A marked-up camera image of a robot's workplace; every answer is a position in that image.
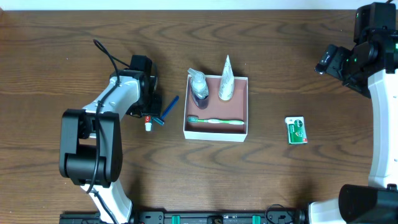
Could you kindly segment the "Colgate toothpaste tube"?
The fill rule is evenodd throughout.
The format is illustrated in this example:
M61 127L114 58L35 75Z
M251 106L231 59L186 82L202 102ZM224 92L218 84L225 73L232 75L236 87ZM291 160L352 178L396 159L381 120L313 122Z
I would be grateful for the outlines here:
M152 116L145 116L145 129L147 132L152 131Z

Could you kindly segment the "green white toothbrush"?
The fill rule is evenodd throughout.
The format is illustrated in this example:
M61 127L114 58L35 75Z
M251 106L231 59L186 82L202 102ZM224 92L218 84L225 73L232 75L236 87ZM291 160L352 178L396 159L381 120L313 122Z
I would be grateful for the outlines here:
M244 124L244 121L240 121L240 120L199 119L197 116L188 116L187 121L189 123L210 123L210 124L231 124L231 125L243 125Z

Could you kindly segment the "clear soap pump bottle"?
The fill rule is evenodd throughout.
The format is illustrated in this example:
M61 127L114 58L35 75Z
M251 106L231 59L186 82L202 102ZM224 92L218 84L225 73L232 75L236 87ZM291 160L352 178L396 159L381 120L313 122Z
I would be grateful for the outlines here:
M208 107L209 89L206 83L205 74L192 68L189 68L187 72L191 75L190 89L193 102L199 109L206 109Z

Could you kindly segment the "white cream tube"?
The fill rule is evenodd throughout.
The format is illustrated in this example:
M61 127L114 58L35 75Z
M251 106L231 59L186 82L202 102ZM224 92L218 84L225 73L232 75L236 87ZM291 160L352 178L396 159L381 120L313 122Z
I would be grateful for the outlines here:
M222 101L229 101L232 99L234 93L234 75L231 67L229 55L226 57L224 63L223 73L220 81L219 99Z

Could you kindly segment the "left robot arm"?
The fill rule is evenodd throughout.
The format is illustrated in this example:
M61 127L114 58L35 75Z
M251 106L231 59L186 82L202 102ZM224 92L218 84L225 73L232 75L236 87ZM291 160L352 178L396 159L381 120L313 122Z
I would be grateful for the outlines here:
M64 213L60 223L133 223L133 202L119 176L123 165L121 120L144 115L157 98L157 77L124 70L82 109L62 115L59 170L94 201L96 213Z

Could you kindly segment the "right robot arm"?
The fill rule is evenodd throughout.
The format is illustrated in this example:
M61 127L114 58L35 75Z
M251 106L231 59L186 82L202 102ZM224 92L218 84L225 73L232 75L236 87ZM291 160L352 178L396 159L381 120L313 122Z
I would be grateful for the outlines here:
M305 223L397 223L396 12L391 1L358 8L354 47L329 45L315 66L371 99L373 158L367 186L345 184L338 198L310 203Z

